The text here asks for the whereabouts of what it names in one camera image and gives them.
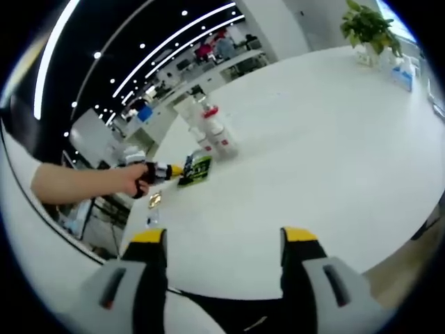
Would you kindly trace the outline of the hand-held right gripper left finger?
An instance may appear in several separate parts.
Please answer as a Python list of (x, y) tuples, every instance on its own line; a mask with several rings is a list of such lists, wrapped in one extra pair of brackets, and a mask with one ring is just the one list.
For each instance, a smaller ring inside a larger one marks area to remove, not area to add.
[(84, 333), (164, 333), (167, 230), (136, 234), (121, 258), (88, 279), (80, 300)]

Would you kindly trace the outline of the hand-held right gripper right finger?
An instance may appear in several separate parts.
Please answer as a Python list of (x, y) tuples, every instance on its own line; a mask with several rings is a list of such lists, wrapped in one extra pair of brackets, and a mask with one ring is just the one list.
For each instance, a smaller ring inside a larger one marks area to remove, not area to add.
[(281, 268), (282, 323), (293, 333), (379, 333), (392, 316), (368, 280), (308, 230), (281, 229)]

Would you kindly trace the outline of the person's left hand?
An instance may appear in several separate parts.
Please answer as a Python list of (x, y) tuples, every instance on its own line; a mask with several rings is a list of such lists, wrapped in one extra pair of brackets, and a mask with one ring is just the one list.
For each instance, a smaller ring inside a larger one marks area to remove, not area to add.
[(133, 164), (109, 170), (111, 180), (118, 193), (125, 193), (132, 198), (147, 194), (149, 185), (141, 177), (147, 172), (145, 164)]

